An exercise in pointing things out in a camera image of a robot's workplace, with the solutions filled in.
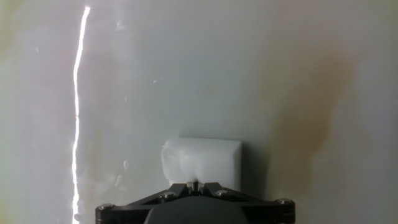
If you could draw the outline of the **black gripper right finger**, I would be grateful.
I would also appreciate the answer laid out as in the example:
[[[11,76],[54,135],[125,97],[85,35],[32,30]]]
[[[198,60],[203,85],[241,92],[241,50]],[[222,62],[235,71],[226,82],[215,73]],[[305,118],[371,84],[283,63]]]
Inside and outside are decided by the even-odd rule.
[[[200,187],[200,195],[224,200],[237,205],[248,223],[293,224],[295,223],[295,202],[288,198],[266,201],[248,194],[222,187],[217,182]]]

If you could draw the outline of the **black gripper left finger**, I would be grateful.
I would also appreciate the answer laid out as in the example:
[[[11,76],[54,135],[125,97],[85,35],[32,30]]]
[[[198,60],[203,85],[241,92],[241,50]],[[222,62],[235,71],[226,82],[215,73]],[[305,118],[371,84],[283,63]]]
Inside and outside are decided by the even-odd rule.
[[[95,208],[96,224],[144,224],[149,212],[158,205],[188,197],[192,189],[187,184],[173,184],[169,189],[157,192],[127,205],[104,203]]]

